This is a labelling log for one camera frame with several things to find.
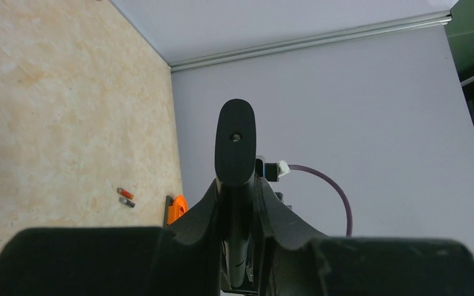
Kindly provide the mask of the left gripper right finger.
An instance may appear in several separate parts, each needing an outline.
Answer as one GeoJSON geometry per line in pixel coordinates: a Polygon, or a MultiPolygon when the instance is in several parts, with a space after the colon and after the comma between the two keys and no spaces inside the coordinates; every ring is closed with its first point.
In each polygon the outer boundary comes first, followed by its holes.
{"type": "Polygon", "coordinates": [[[451,239],[330,237],[256,179],[260,295],[474,295],[474,254],[451,239]]]}

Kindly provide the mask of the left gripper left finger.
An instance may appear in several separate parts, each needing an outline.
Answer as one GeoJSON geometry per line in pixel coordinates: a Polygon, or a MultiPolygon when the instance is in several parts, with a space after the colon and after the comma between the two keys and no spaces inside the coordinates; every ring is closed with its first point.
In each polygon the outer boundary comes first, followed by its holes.
{"type": "Polygon", "coordinates": [[[216,184],[166,228],[30,228],[0,253],[0,295],[219,295],[216,184]]]}

